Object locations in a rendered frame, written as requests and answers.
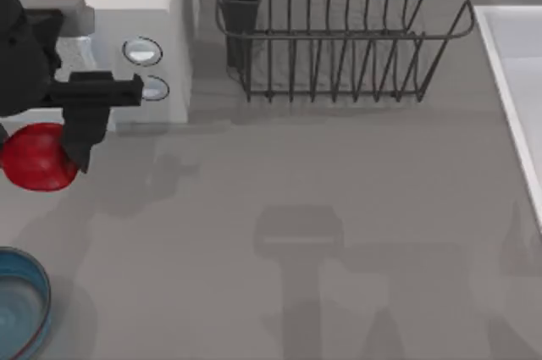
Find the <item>small silver microwave knob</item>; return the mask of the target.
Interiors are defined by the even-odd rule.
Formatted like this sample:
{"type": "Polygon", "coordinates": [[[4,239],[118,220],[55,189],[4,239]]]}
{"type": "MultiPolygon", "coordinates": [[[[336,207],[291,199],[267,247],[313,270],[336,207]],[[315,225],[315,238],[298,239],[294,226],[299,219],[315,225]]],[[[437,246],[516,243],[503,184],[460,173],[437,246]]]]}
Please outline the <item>small silver microwave knob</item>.
{"type": "Polygon", "coordinates": [[[143,89],[141,97],[147,102],[159,102],[169,96],[170,89],[166,80],[155,75],[143,78],[143,89]]]}

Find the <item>red apple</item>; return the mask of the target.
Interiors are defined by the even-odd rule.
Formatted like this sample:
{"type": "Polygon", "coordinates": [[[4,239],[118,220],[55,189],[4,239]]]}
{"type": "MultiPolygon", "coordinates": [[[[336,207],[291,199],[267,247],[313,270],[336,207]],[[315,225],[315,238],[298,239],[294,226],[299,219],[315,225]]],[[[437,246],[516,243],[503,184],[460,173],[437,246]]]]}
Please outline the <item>red apple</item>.
{"type": "Polygon", "coordinates": [[[79,169],[64,151],[59,123],[33,123],[8,136],[0,149],[0,169],[27,191],[60,191],[71,185],[79,169]]]}

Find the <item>pale grey rounded box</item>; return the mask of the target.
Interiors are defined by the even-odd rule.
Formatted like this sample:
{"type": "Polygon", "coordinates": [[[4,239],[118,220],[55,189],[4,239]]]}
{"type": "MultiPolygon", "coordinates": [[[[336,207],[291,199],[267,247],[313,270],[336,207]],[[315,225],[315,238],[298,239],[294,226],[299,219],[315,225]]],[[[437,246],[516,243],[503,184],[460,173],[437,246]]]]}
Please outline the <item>pale grey rounded box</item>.
{"type": "Polygon", "coordinates": [[[61,37],[89,36],[95,32],[94,8],[85,0],[21,0],[25,9],[57,9],[64,16],[61,37]]]}

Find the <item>blue bowl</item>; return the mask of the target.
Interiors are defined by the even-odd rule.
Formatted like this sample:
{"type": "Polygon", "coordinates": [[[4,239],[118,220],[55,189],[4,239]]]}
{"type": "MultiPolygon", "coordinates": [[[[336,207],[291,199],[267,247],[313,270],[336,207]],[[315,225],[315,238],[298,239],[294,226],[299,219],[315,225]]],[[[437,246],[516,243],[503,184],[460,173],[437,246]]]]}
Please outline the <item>blue bowl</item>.
{"type": "Polygon", "coordinates": [[[28,252],[0,246],[0,360],[34,360],[51,326],[50,278],[28,252]]]}

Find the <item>large silver microwave knob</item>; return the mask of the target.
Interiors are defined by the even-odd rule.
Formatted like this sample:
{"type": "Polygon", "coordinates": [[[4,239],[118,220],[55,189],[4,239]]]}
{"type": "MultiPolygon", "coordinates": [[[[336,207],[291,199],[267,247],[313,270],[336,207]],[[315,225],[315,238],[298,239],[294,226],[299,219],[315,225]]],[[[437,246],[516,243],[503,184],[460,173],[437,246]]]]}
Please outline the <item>large silver microwave knob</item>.
{"type": "Polygon", "coordinates": [[[122,54],[129,64],[137,67],[151,67],[161,62],[163,49],[153,39],[138,36],[123,43],[122,54]]]}

